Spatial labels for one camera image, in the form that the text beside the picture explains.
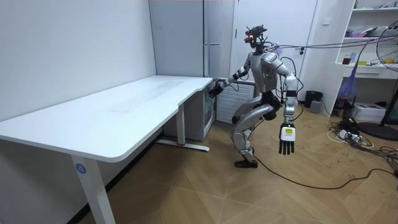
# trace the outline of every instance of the radiator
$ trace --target radiator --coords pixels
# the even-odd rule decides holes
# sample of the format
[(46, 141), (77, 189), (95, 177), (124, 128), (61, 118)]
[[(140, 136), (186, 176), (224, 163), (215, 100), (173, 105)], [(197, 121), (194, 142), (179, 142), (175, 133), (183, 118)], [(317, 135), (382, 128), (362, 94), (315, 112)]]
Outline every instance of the radiator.
[(217, 97), (217, 114), (216, 120), (224, 123), (232, 124), (232, 116), (235, 111), (247, 100), (253, 98), (254, 86), (252, 85), (238, 85), (233, 83), (226, 87), (224, 91)]

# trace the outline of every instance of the label sticker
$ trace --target label sticker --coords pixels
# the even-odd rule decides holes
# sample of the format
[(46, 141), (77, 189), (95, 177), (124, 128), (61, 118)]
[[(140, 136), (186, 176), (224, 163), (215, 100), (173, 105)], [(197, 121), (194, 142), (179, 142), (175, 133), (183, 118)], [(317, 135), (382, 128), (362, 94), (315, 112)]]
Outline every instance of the label sticker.
[(291, 128), (285, 129), (285, 134), (293, 134), (293, 129)]
[(81, 164), (76, 164), (76, 170), (81, 174), (87, 173), (86, 167)]

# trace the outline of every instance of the refrigerator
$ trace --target refrigerator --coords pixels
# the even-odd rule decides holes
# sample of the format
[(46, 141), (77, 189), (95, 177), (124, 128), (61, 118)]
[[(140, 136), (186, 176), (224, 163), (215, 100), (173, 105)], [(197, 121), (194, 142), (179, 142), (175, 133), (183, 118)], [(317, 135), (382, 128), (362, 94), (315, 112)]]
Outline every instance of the refrigerator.
[[(149, 1), (158, 75), (218, 77), (222, 3)], [(210, 85), (185, 103), (185, 132), (189, 139), (204, 140), (214, 121), (214, 101), (207, 94)], [(164, 132), (176, 135), (175, 118), (164, 125)]]

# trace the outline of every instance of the plastic bag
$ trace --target plastic bag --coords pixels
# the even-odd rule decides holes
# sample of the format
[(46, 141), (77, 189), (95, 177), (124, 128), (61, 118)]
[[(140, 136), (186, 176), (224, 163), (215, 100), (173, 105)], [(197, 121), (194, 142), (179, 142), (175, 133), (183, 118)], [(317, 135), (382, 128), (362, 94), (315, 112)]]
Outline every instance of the plastic bag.
[(342, 100), (351, 100), (355, 97), (355, 75), (356, 75), (356, 70), (358, 68), (358, 62), (359, 59), (361, 58), (361, 54), (365, 47), (368, 45), (370, 41), (368, 41), (362, 48), (361, 52), (358, 55), (358, 59), (355, 63), (355, 66), (353, 68), (353, 71), (351, 72), (351, 75), (348, 77), (348, 79), (341, 85), (340, 90), (338, 91), (337, 98), (342, 99)]

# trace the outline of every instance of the desk leg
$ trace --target desk leg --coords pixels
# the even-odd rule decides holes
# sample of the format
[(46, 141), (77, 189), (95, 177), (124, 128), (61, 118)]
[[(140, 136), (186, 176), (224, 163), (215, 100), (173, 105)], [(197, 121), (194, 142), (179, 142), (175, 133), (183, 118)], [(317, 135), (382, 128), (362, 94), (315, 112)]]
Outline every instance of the desk leg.
[(97, 224), (115, 224), (97, 161), (72, 156), (73, 164), (85, 191)]
[(157, 140), (157, 143), (167, 144), (167, 145), (171, 145), (171, 146), (187, 147), (190, 149), (198, 149), (198, 150), (206, 151), (206, 152), (208, 152), (210, 150), (210, 148), (206, 147), (206, 146), (199, 146), (199, 145), (195, 145), (195, 144), (185, 143), (184, 104), (181, 104), (178, 107), (178, 112), (177, 112), (177, 142), (160, 139), (160, 140)]

